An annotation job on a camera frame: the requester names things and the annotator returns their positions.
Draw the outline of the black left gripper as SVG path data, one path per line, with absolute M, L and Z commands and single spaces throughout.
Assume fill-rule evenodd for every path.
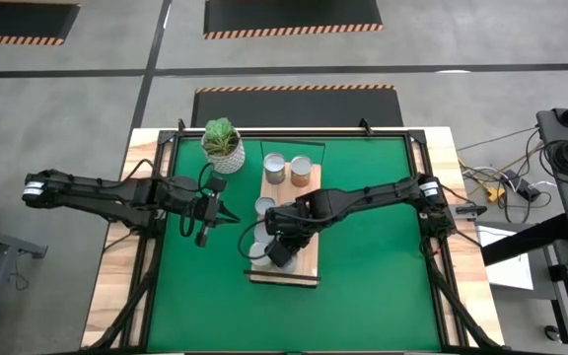
M 200 221 L 201 227 L 196 233 L 194 242 L 198 247 L 205 247 L 209 230 L 217 224 L 217 214 L 221 216 L 218 218 L 219 225 L 239 224 L 241 222 L 241 219 L 232 213 L 223 201 L 219 200 L 218 194 L 204 195 L 198 199 L 193 199 L 189 204 L 188 224 L 184 235 L 189 237 L 194 230 L 195 222 Z

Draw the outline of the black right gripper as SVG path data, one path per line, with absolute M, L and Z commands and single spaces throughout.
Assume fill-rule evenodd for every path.
M 323 192 L 311 191 L 267 208 L 264 223 L 267 233 L 282 243 L 306 245 L 309 238 L 323 230 Z

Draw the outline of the short yellow-green can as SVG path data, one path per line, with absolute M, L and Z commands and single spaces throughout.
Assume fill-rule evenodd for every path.
M 269 235 L 266 231 L 264 222 L 258 223 L 253 229 L 254 240 L 257 243 L 270 244 L 274 237 Z

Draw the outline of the green peaches can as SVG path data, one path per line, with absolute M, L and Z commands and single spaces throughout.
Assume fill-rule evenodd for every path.
M 276 206 L 276 201 L 272 197 L 261 196 L 254 203 L 254 209 L 259 218 L 262 218 L 266 210 Z

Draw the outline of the black metal shelf wooden board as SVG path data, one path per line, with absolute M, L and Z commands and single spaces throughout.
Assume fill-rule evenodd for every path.
M 320 188 L 321 163 L 325 145 L 308 141 L 262 140 L 260 152 L 262 156 L 262 181 L 260 196 L 272 197 L 276 206 L 293 201 L 297 196 Z M 285 179 L 279 184 L 270 184 L 264 174 L 263 159 L 269 153 L 280 153 L 284 156 Z M 290 163 L 296 156 L 307 156 L 313 164 L 310 183 L 304 187 L 295 186 L 291 180 Z M 306 247 L 300 249 L 284 267 L 273 267 L 268 271 L 257 271 L 250 267 L 246 271 L 248 280 L 253 283 L 280 284 L 315 288 L 319 277 L 319 236 L 313 235 Z

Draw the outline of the green pears can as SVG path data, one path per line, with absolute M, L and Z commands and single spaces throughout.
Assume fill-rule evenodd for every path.
M 269 244 L 255 242 L 249 249 L 249 261 L 251 268 L 257 271 L 268 271 L 273 267 L 273 263 L 268 256 L 267 249 Z

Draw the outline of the orange pineapple can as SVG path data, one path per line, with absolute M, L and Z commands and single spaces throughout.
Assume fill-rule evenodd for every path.
M 307 156 L 296 156 L 290 163 L 291 182 L 297 187 L 304 187 L 310 183 L 313 164 Z

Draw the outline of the succulent in white patterned pot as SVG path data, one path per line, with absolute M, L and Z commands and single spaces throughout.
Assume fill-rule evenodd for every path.
M 227 117 L 209 120 L 201 138 L 206 159 L 219 174 L 237 172 L 245 163 L 246 152 L 240 132 Z

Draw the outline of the black hazard-striped floor mat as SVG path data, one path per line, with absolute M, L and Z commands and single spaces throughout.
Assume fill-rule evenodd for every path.
M 79 3 L 0 1 L 0 44 L 62 45 L 80 10 Z
M 236 127 L 401 127 L 393 85 L 205 87 L 194 92 L 190 125 L 226 117 Z
M 207 0 L 203 36 L 299 36 L 383 28 L 377 0 Z

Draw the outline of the white paper sheet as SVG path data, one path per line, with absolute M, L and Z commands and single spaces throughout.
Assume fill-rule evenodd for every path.
M 483 247 L 514 235 L 513 231 L 481 225 L 476 226 L 476 232 Z M 530 259 L 526 253 L 491 264 L 486 267 L 486 273 L 491 285 L 533 290 Z

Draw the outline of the black power strip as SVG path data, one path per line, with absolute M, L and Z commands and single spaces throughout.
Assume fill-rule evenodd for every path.
M 512 170 L 507 170 L 503 173 L 503 175 L 503 181 L 512 187 L 513 190 L 522 198 L 529 202 L 534 202 L 538 199 L 540 191 L 519 174 Z

